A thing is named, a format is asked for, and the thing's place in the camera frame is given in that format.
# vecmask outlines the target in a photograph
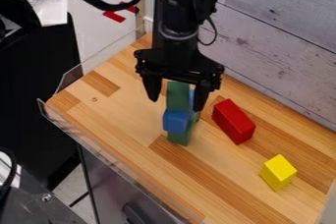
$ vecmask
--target stacked blocks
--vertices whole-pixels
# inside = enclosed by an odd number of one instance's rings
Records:
[[[199,113],[193,111],[194,93],[188,84],[168,83],[163,129],[168,132],[171,142],[184,146],[189,144],[193,125],[199,119]]]
[[[230,99],[214,106],[212,119],[235,144],[252,138],[254,122]]]
[[[275,191],[290,184],[298,173],[287,159],[279,154],[264,163],[260,176]]]

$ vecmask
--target red rectangular block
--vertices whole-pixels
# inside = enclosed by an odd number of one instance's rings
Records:
[[[230,99],[214,106],[212,119],[235,144],[253,137],[254,122]]]

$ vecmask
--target blue block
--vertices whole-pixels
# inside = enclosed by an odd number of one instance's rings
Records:
[[[169,111],[163,114],[163,129],[175,134],[183,134],[191,117],[189,111]]]
[[[193,112],[194,110],[194,97],[195,97],[195,91],[193,89],[189,90],[189,110]]]

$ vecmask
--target blue cube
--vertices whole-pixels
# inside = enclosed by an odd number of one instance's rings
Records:
[[[187,129],[190,117],[190,111],[166,110],[163,114],[163,129],[170,133],[182,135]]]

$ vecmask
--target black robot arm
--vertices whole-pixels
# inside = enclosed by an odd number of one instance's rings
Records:
[[[138,50],[137,72],[152,101],[162,79],[196,86],[194,110],[203,109],[210,92],[220,88],[224,67],[198,50],[198,30],[210,19],[217,0],[156,0],[153,49]]]

